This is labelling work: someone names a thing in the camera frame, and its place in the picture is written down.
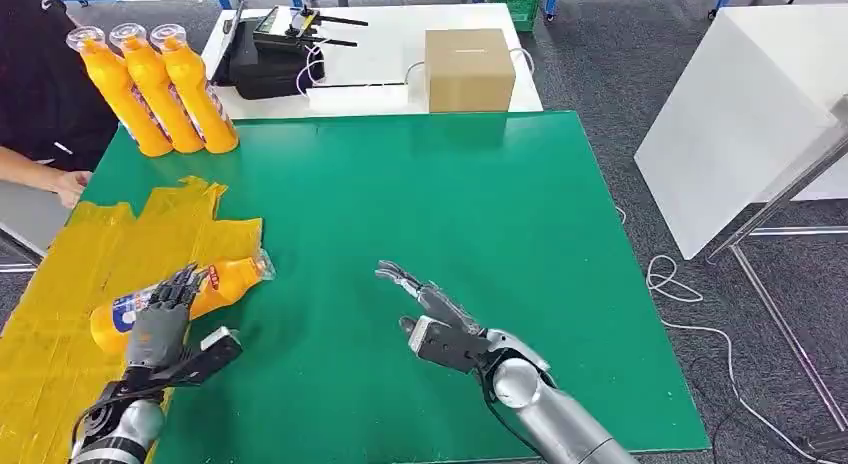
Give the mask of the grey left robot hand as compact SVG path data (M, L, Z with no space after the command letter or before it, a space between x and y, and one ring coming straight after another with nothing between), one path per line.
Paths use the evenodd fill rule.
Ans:
M131 330L128 367L161 369L177 362L192 304L207 274L192 263L156 286Z

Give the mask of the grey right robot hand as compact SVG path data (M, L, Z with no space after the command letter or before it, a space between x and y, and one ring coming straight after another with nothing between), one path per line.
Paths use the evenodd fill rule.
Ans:
M378 261L375 275L402 287L421 305L427 316L471 335L482 334L483 327L434 282L420 281L395 262L388 260Z

